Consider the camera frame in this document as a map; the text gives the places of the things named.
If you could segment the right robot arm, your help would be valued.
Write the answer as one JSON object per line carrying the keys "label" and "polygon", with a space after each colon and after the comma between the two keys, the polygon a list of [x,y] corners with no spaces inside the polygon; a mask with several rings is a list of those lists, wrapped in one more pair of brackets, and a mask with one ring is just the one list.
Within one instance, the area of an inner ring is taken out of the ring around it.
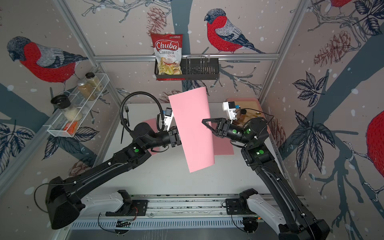
{"label": "right robot arm", "polygon": [[247,211],[259,215],[278,235],[280,240],[325,240],[330,227],[317,219],[297,197],[281,173],[273,154],[265,144],[269,137],[268,122],[263,117],[250,119],[242,127],[224,118],[203,119],[202,123],[220,138],[242,143],[242,156],[264,182],[278,208],[262,200],[254,189],[240,193],[239,201]]}

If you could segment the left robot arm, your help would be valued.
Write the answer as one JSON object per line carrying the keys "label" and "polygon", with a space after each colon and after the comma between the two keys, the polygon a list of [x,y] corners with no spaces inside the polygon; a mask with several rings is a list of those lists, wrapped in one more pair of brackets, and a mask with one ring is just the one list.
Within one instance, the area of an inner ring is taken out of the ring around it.
{"label": "left robot arm", "polygon": [[81,201],[83,197],[114,177],[139,167],[151,157],[151,149],[181,145],[176,126],[155,133],[149,124],[140,123],[130,135],[132,143],[108,161],[78,176],[65,180],[56,177],[48,183],[45,203],[52,229],[58,230],[74,222],[86,207]]}

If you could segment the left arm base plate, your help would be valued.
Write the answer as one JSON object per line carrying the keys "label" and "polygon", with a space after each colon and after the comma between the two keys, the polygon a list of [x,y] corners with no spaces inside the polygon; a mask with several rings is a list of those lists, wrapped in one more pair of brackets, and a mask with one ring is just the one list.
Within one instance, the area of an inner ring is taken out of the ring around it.
{"label": "left arm base plate", "polygon": [[106,212],[106,217],[145,216],[148,203],[148,200],[132,200],[131,203],[123,203],[123,205],[115,212]]}

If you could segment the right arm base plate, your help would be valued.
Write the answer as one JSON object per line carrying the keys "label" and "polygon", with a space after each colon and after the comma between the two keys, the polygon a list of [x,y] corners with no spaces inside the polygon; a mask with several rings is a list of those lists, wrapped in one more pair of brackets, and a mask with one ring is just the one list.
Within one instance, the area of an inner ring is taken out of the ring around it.
{"label": "right arm base plate", "polygon": [[255,215],[240,199],[226,199],[223,206],[226,208],[227,215]]}

